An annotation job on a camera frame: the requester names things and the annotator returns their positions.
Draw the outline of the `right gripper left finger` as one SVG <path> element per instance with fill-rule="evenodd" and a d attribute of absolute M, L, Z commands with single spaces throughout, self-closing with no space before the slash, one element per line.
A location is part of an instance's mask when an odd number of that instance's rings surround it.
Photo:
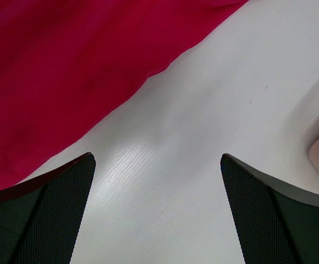
<path fill-rule="evenodd" d="M 88 152 L 0 190 L 0 263 L 69 263 L 95 169 Z"/>

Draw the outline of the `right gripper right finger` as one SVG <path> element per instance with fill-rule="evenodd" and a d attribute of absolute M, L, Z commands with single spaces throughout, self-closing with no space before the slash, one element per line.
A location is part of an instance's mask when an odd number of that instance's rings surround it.
<path fill-rule="evenodd" d="M 319 263 L 319 194 L 227 153 L 221 173 L 245 263 Z"/>

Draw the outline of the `magenta t shirt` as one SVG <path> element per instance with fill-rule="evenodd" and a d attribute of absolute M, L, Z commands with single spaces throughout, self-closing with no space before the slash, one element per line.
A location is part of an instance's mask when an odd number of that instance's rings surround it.
<path fill-rule="evenodd" d="M 0 190 L 28 177 L 243 1 L 0 1 Z"/>

